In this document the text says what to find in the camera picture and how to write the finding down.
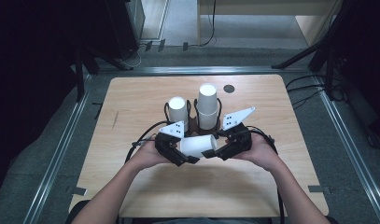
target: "metal frame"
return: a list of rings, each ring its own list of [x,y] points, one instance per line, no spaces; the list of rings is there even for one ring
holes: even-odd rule
[[[320,77],[315,78],[315,82],[316,84],[323,84]],[[335,129],[341,137],[346,153],[359,176],[361,185],[364,187],[364,190],[370,199],[371,205],[373,206],[373,210],[380,221],[380,188],[373,179],[373,175],[371,174],[366,162],[361,157],[359,149],[356,147],[349,130],[346,128],[345,123],[341,118],[337,107],[335,106],[335,102],[330,101],[329,96],[325,92],[320,93],[320,96],[324,106],[326,106],[326,109],[329,112]]]
[[[85,88],[91,84],[91,75],[87,75],[85,79]],[[56,175],[59,172],[61,167],[65,152],[70,143],[71,137],[74,130],[77,127],[79,117],[82,114],[82,110],[87,102],[89,96],[89,91],[85,91],[84,96],[78,101],[73,109],[73,113],[70,116],[70,119],[67,122],[67,125],[63,131],[61,140],[59,141],[58,146],[53,154],[52,159],[50,160],[49,167],[44,174],[43,179],[41,180],[40,185],[38,186],[35,197],[30,205],[30,208],[24,218],[23,223],[36,223],[41,211],[44,207],[45,201],[48,198],[50,189],[52,188],[53,182]]]

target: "tripod leg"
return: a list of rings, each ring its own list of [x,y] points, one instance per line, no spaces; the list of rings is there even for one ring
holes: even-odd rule
[[[79,47],[76,47],[76,74],[77,74],[77,102],[85,93],[84,76],[82,72],[82,61]]]
[[[327,71],[326,71],[326,93],[329,96],[330,100],[333,101],[332,96],[332,80],[334,77],[334,68],[335,68],[335,49],[334,47],[331,47],[330,49],[330,55],[327,60]]]
[[[298,62],[300,59],[308,56],[309,54],[315,52],[318,47],[318,43],[316,43],[314,46],[309,47],[308,49],[303,50],[302,52],[298,53],[297,55],[293,56],[292,58],[288,59],[287,61],[277,64],[277,65],[272,65],[271,67],[273,69],[284,69],[287,68],[288,66]]]

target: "electrical cord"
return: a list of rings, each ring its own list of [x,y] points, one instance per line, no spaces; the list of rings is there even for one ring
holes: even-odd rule
[[[325,86],[324,84],[314,84],[314,85],[308,85],[308,86],[302,86],[302,87],[298,87],[298,88],[289,89],[288,92],[301,91],[301,90],[314,88],[314,87],[323,87],[324,88],[324,86]]]
[[[141,56],[139,54],[139,50],[142,49],[142,48],[144,48],[145,46],[146,45],[140,45],[140,47],[137,50],[132,51],[131,54],[128,57],[126,57],[123,60],[120,60],[120,63],[122,63],[122,64],[124,64],[124,65],[126,65],[128,67],[137,67],[138,65],[140,65],[140,63],[141,63]],[[137,64],[135,64],[135,65],[126,63],[125,61],[127,61],[128,59],[130,59],[134,55],[134,52],[137,53],[137,56],[139,58],[139,62]]]
[[[306,98],[303,98],[303,99],[301,99],[300,101],[295,102],[294,104],[292,104],[293,106],[295,106],[296,104],[299,104],[299,103],[302,103],[302,104],[293,107],[293,109],[297,109],[297,108],[303,106],[303,105],[306,103],[307,100],[311,99],[311,98],[314,97],[316,94],[318,94],[318,93],[320,93],[320,92],[322,92],[322,91],[324,91],[324,90],[325,90],[325,89],[318,90],[318,91],[314,92],[312,95],[310,95],[310,96],[308,96],[308,97],[306,97]]]
[[[132,154],[134,153],[134,150],[137,148],[137,146],[140,144],[141,141],[144,140],[144,137],[151,131],[153,130],[155,127],[161,125],[161,124],[171,124],[171,122],[167,121],[167,120],[164,120],[164,121],[160,121],[158,123],[155,123],[154,125],[152,125],[149,129],[147,129],[140,137],[139,139],[132,143],[132,147],[129,149],[128,151],[128,154],[126,155],[126,159],[125,159],[125,163],[132,157]]]
[[[208,45],[210,43],[210,41],[213,39],[214,34],[215,34],[216,1],[217,0],[214,0],[214,3],[213,3],[213,21],[212,21],[212,28],[213,28],[213,30],[212,30],[212,35],[210,36],[209,40],[207,40],[205,43],[203,43],[201,45],[190,45],[190,46],[201,47],[202,48],[202,47]]]
[[[325,76],[323,76],[323,75],[310,75],[310,76],[304,76],[304,77],[297,77],[297,78],[292,79],[292,80],[286,85],[286,89],[287,89],[288,86],[289,86],[290,84],[292,84],[293,82],[296,82],[296,81],[301,80],[301,79],[309,78],[309,77],[325,77]]]

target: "paper cup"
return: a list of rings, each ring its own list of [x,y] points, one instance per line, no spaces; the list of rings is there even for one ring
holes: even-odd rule
[[[172,122],[184,121],[184,132],[187,131],[189,125],[187,103],[180,96],[175,96],[170,99],[169,103],[169,120]]]
[[[211,83],[205,83],[199,89],[198,111],[209,115],[213,114],[217,108],[217,89]]]
[[[183,138],[180,141],[180,151],[186,156],[196,158],[203,157],[204,151],[217,148],[217,140],[212,134]]]
[[[210,130],[214,128],[217,124],[217,114],[216,110],[213,114],[206,115],[198,111],[199,116],[199,127],[203,130]]]

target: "gray floor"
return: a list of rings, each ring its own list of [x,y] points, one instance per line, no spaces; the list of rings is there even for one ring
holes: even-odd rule
[[[71,201],[71,195],[66,190],[77,183],[97,121],[95,116],[99,106],[93,103],[102,103],[104,101],[111,78],[145,75],[173,76],[177,73],[175,71],[183,69],[179,66],[189,66],[190,69],[195,66],[258,66],[253,67],[253,69],[258,69],[260,73],[277,73],[282,76],[286,83],[295,77],[309,75],[295,68],[300,66],[299,68],[304,70],[309,63],[310,57],[296,63],[292,67],[292,72],[271,71],[268,69],[267,65],[280,63],[301,51],[301,49],[306,48],[302,44],[298,45],[294,40],[286,42],[285,37],[273,34],[272,31],[271,33],[266,32],[268,36],[264,39],[267,43],[257,47],[250,47],[248,44],[235,47],[230,44],[224,48],[224,46],[216,44],[214,47],[209,46],[208,48],[193,47],[187,51],[182,50],[180,47],[182,44],[180,43],[183,41],[195,41],[191,39],[192,37],[189,35],[187,37],[180,36],[179,34],[169,35],[177,37],[178,47],[174,47],[173,40],[168,42],[173,38],[168,38],[167,32],[166,30],[163,31],[166,35],[166,47],[163,51],[158,52],[157,47],[149,51],[140,49],[139,55],[142,61],[133,71],[119,71],[107,63],[100,62],[101,73],[97,77],[92,77],[91,85],[88,88],[89,98],[37,223],[64,223]],[[298,30],[292,36],[300,36]],[[217,36],[217,38],[217,43],[224,43],[222,36]],[[135,55],[126,63],[137,64],[138,62],[139,58]],[[144,72],[149,71],[150,67],[160,67],[159,70],[154,69],[154,71],[162,72],[159,74],[145,74]],[[219,70],[224,73],[228,72],[229,68],[220,67]],[[313,84],[312,80],[299,81],[292,87],[308,84]],[[312,89],[297,91],[291,93],[289,97],[291,102],[295,102],[312,94],[314,91]],[[76,90],[73,90],[66,97],[39,139],[26,148],[13,162],[4,186],[0,190],[0,223],[21,223],[24,221],[35,197],[36,190],[73,111],[75,100]],[[350,106],[346,103],[337,103],[337,106],[343,114],[345,123],[352,133],[364,160],[369,165],[376,182],[380,186],[380,149],[369,147],[366,134]],[[315,165],[320,184],[331,190],[331,193],[325,194],[330,208],[330,215],[340,223],[378,223],[370,200],[359,182],[359,178],[347,157],[342,141],[335,131],[331,118],[320,97],[318,95],[313,97],[304,106],[296,109],[295,113]]]
[[[170,1],[162,30],[162,39],[166,40],[166,45],[183,46],[183,42],[188,42],[190,45],[197,44],[196,3],[196,1]],[[209,40],[212,35],[211,21],[212,16],[202,16],[202,43]],[[216,15],[214,37],[209,46],[216,48],[303,49],[308,47],[294,16]]]

